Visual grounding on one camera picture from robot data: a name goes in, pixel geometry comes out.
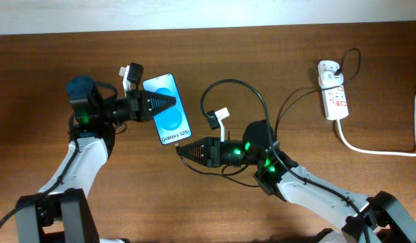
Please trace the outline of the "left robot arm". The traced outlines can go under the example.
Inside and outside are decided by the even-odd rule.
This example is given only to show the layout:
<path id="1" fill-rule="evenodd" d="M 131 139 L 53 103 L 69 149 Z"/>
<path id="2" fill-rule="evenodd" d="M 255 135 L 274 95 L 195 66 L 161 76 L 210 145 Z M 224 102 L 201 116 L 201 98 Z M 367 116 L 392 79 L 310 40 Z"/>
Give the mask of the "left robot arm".
<path id="1" fill-rule="evenodd" d="M 66 86 L 74 110 L 69 119 L 69 149 L 53 177 L 16 204 L 20 242 L 102 242 L 87 196 L 100 168 L 110 158 L 115 128 L 127 121 L 145 122 L 176 104 L 176 98 L 131 88 L 124 98 L 104 99 L 100 88 L 111 84 L 77 76 Z"/>

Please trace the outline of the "blue smartphone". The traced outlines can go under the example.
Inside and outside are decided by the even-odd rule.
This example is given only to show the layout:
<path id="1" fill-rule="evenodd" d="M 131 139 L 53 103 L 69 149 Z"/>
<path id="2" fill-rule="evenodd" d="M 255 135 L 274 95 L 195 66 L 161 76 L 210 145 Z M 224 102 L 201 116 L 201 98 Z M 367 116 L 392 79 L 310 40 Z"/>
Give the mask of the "blue smartphone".
<path id="1" fill-rule="evenodd" d="M 145 90 L 176 98 L 176 104 L 154 117 L 159 139 L 162 145 L 175 143 L 190 138 L 192 132 L 188 122 L 178 86 L 172 74 L 164 74 L 145 80 L 142 83 Z"/>

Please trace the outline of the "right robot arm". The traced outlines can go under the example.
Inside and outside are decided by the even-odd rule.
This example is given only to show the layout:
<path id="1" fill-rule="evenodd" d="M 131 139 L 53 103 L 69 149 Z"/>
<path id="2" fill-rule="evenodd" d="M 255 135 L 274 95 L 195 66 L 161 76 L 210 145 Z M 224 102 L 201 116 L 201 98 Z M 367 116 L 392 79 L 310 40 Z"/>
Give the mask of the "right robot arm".
<path id="1" fill-rule="evenodd" d="M 274 131 L 266 120 L 250 123 L 242 140 L 206 137 L 176 146 L 183 161 L 208 168 L 222 165 L 257 170 L 258 188 L 269 196 L 300 205 L 336 226 L 324 242 L 416 242 L 416 221 L 392 194 L 357 194 L 322 180 L 269 143 Z"/>

